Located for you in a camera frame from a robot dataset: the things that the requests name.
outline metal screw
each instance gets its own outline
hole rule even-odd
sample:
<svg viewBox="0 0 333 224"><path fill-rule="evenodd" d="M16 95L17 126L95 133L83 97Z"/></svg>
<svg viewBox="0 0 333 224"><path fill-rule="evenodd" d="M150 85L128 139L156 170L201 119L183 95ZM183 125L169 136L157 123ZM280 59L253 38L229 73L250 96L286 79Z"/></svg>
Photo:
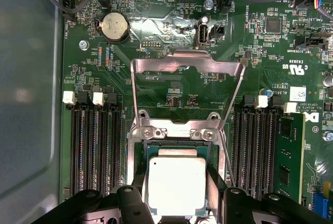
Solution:
<svg viewBox="0 0 333 224"><path fill-rule="evenodd" d="M201 17L201 22L208 23L208 17L206 17L206 16Z"/></svg>
<svg viewBox="0 0 333 224"><path fill-rule="evenodd" d="M231 189L231 192L233 194L240 194L240 190L239 189Z"/></svg>
<svg viewBox="0 0 333 224"><path fill-rule="evenodd" d="M204 133L203 133L203 137L206 138L207 140L211 140L214 138L214 132L211 131L211 130L206 130Z"/></svg>
<svg viewBox="0 0 333 224"><path fill-rule="evenodd" d="M93 192L88 193L85 197L91 198L94 197L96 194Z"/></svg>
<svg viewBox="0 0 333 224"><path fill-rule="evenodd" d="M89 49L89 42L87 42L86 40L81 40L79 42L79 48L83 51L86 51L87 49Z"/></svg>
<svg viewBox="0 0 333 224"><path fill-rule="evenodd" d="M124 192L130 192L130 191L132 191L132 188L125 188L124 189Z"/></svg>
<svg viewBox="0 0 333 224"><path fill-rule="evenodd" d="M277 196L277 195L275 195L275 194L271 194L271 195L269 195L269 198L271 199L271 200L274 200L274 201L278 201L280 198L279 198L279 196Z"/></svg>
<svg viewBox="0 0 333 224"><path fill-rule="evenodd" d="M142 135L146 138L150 138L153 136L152 128L144 128L142 131Z"/></svg>
<svg viewBox="0 0 333 224"><path fill-rule="evenodd" d="M323 139L326 142L331 142L333 141L333 133L331 131L326 131L323 135Z"/></svg>
<svg viewBox="0 0 333 224"><path fill-rule="evenodd" d="M214 8L214 1L213 0L206 0L203 3L203 6L206 10L211 10L212 8Z"/></svg>

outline integrated circuit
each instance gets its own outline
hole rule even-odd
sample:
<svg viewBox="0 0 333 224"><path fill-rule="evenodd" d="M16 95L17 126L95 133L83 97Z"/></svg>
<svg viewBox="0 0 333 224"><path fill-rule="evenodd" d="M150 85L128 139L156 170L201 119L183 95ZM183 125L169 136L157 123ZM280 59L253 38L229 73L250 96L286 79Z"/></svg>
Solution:
<svg viewBox="0 0 333 224"><path fill-rule="evenodd" d="M281 19L271 18L266 19L266 33L280 33L281 32Z"/></svg>
<svg viewBox="0 0 333 224"><path fill-rule="evenodd" d="M280 169L279 169L279 177L280 177L280 181L284 184L284 185L289 185L289 169L287 169L285 166L280 165Z"/></svg>

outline dimm slot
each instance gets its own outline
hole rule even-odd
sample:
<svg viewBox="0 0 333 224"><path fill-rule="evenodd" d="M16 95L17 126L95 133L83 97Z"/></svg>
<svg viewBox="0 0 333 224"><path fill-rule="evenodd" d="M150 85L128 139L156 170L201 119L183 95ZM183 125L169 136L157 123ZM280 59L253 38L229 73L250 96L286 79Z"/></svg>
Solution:
<svg viewBox="0 0 333 224"><path fill-rule="evenodd" d="M111 128L111 179L110 187L114 188L121 183L121 112L112 112Z"/></svg>
<svg viewBox="0 0 333 224"><path fill-rule="evenodd" d="M258 174L258 151L259 151L259 131L260 131L260 115L255 113L253 124L253 146L251 157L251 190L250 194L253 198L257 198L257 174Z"/></svg>
<svg viewBox="0 0 333 224"><path fill-rule="evenodd" d="M239 145L239 128L240 128L240 120L241 120L241 114L235 113L234 115L234 129L233 129L233 142L232 142L232 168L233 168L233 174L234 179L237 185L237 172L238 172L238 145Z"/></svg>
<svg viewBox="0 0 333 224"><path fill-rule="evenodd" d="M107 111L101 111L101 128L100 128L100 192L106 196L106 186L108 180L108 129L109 115Z"/></svg>
<svg viewBox="0 0 333 224"><path fill-rule="evenodd" d="M247 139L246 139L246 149L245 149L244 189L248 192L250 188L253 114L247 113L246 118L247 118L246 120Z"/></svg>

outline sticker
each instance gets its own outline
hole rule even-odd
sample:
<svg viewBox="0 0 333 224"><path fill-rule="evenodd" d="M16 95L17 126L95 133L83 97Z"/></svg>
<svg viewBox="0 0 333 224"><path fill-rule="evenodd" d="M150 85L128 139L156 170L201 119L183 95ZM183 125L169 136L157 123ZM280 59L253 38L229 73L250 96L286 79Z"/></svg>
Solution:
<svg viewBox="0 0 333 224"><path fill-rule="evenodd" d="M291 102L305 102L306 101L306 87L290 87Z"/></svg>

